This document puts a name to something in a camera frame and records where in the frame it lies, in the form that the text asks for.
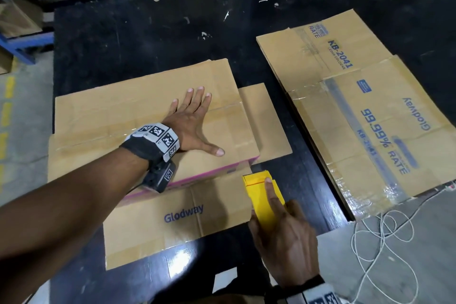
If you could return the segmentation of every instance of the pink edge on cardboard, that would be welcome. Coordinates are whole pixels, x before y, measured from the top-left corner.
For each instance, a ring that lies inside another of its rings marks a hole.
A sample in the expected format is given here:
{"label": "pink edge on cardboard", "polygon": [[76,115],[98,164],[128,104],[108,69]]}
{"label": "pink edge on cardboard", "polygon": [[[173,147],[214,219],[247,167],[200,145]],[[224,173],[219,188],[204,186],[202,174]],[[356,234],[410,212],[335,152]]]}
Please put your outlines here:
{"label": "pink edge on cardboard", "polygon": [[[259,158],[259,156],[252,157],[252,158],[248,159],[248,162],[250,164],[252,164],[258,158]],[[239,161],[239,162],[236,162],[236,163],[232,163],[230,165],[219,167],[218,169],[213,169],[212,171],[204,172],[204,173],[195,175],[193,177],[189,177],[189,178],[185,178],[185,179],[179,180],[177,182],[171,182],[171,183],[168,184],[168,187],[169,188],[173,188],[175,186],[180,186],[180,185],[184,185],[184,184],[190,183],[190,182],[192,182],[194,180],[202,179],[203,177],[209,177],[209,176],[211,176],[213,174],[216,174],[217,172],[237,167],[241,162],[243,162],[243,161]],[[127,198],[139,197],[139,196],[144,195],[145,193],[147,193],[147,191],[143,190],[141,192],[131,193],[131,194],[125,196],[125,198],[127,199]]]}

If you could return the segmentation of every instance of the worn table surface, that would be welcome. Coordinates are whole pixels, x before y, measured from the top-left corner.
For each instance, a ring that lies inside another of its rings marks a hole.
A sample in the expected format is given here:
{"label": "worn table surface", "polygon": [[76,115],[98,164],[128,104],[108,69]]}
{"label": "worn table surface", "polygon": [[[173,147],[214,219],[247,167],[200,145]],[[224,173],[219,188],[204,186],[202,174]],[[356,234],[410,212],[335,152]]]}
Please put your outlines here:
{"label": "worn table surface", "polygon": [[[293,149],[292,155],[253,170],[268,169],[285,199],[298,199],[317,232],[324,233],[344,225],[346,218],[255,37],[354,8],[456,123],[451,88],[456,81],[456,0],[260,1],[105,0],[59,9],[54,94],[228,58],[238,87],[265,83]],[[190,279],[193,287],[203,291],[205,280],[250,258],[258,255],[244,224],[106,272],[100,229],[52,279],[51,303],[134,304],[152,298],[189,269],[197,272]]]}

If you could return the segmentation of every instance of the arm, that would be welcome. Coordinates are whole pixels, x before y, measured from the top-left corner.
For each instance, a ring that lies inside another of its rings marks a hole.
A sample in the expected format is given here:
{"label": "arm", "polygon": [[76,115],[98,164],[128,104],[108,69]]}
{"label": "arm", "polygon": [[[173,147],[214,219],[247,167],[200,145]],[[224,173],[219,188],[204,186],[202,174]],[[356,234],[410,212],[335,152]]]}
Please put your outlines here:
{"label": "arm", "polygon": [[254,213],[248,223],[255,247],[278,284],[266,293],[265,303],[279,299],[294,304],[338,303],[332,286],[320,276],[316,233],[298,202],[291,200],[283,206],[270,178],[265,180],[265,189],[277,226],[266,235]]}
{"label": "arm", "polygon": [[[211,102],[203,96],[189,89],[162,123],[181,150],[222,156],[198,131]],[[121,147],[0,208],[0,302],[21,303],[77,254],[148,166]]]}

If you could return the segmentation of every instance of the left hand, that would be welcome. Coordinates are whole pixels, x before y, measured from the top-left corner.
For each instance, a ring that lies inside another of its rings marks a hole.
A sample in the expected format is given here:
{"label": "left hand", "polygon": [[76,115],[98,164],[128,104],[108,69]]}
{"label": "left hand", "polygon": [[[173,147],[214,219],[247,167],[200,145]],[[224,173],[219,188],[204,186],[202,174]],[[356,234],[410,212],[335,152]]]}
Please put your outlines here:
{"label": "left hand", "polygon": [[203,150],[215,156],[224,156],[225,151],[220,147],[203,140],[201,126],[208,111],[212,95],[207,93],[204,99],[204,87],[199,87],[193,98],[193,88],[189,88],[179,108],[178,99],[174,99],[168,115],[162,124],[172,128],[179,137],[180,150]]}

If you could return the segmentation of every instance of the hand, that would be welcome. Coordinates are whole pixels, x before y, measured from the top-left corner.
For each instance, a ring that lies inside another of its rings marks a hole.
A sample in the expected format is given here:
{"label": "hand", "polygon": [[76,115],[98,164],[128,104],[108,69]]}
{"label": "hand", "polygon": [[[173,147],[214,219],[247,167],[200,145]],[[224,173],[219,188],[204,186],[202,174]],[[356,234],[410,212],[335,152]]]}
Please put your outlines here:
{"label": "hand", "polygon": [[267,236],[253,213],[248,226],[255,246],[266,268],[282,288],[302,285],[320,274],[315,230],[306,221],[297,201],[288,201],[285,209],[270,178],[266,178],[265,188],[278,222],[272,234]]}
{"label": "hand", "polygon": [[179,101],[173,100],[169,113],[163,119],[162,124],[172,128],[177,134],[181,150],[199,149],[215,156],[224,156],[225,151],[223,149],[203,140],[202,121],[212,99],[211,93],[207,93],[204,100],[202,100],[203,95],[204,87],[199,87],[192,101],[193,88],[188,89],[179,108],[177,108]]}

